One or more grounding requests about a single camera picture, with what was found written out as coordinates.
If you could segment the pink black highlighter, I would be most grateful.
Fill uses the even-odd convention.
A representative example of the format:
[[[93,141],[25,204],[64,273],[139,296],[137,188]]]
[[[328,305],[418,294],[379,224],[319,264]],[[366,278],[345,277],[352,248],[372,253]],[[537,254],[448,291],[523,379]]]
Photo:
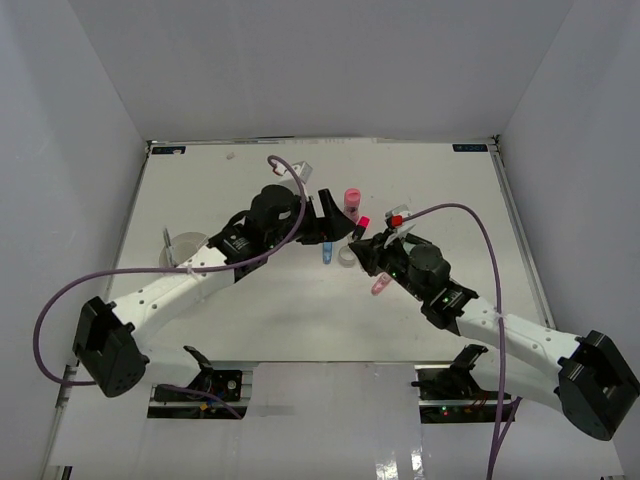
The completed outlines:
[[[354,228],[354,230],[352,232],[351,240],[352,241],[361,240],[363,238],[368,226],[369,226],[369,223],[370,223],[370,218],[367,217],[367,216],[362,216],[358,220],[358,222],[357,222],[357,224],[356,224],[356,226],[355,226],[355,228]]]

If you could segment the clear tape roll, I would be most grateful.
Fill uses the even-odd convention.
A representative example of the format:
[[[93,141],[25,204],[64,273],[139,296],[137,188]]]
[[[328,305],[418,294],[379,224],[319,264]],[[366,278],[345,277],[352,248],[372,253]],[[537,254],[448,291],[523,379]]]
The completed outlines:
[[[344,245],[338,251],[338,261],[345,268],[352,268],[357,262],[357,258],[348,245]]]

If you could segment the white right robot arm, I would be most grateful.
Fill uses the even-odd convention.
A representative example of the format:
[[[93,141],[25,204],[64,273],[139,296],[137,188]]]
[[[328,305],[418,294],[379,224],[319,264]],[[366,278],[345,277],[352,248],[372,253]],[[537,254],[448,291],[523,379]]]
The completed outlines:
[[[440,330],[497,351],[506,370],[489,377],[489,354],[451,374],[453,390],[472,399],[489,389],[561,412],[586,435],[609,441],[639,398],[639,381],[615,343],[592,330],[584,336],[550,329],[496,306],[450,276],[451,266],[433,243],[413,234],[384,232],[349,245],[364,271],[389,275],[418,300]]]

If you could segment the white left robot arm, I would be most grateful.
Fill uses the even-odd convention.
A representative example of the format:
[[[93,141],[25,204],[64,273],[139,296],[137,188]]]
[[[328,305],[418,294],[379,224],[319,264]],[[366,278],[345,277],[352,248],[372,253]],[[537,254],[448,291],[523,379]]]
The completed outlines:
[[[336,242],[356,227],[336,205],[329,190],[318,193],[322,211],[282,185],[264,187],[248,209],[237,213],[210,237],[177,272],[111,302],[100,297],[81,309],[73,352],[102,393],[124,394],[153,374],[199,399],[211,387],[211,374],[191,360],[201,354],[183,348],[161,356],[150,343],[167,323],[208,296],[230,287],[262,267],[279,244]]]

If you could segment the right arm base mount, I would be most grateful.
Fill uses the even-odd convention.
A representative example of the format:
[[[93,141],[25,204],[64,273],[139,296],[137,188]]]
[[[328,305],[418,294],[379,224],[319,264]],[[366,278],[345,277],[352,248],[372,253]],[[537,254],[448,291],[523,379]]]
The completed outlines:
[[[467,371],[424,367],[411,385],[417,390],[423,425],[493,423],[498,391],[482,389]]]

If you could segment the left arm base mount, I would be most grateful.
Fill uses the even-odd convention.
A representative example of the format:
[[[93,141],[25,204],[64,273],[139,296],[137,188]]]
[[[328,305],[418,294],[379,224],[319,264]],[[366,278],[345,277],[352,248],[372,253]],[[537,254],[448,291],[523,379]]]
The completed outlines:
[[[242,370],[200,372],[187,386],[195,393],[163,387],[152,391],[147,417],[171,420],[241,420],[251,395]]]

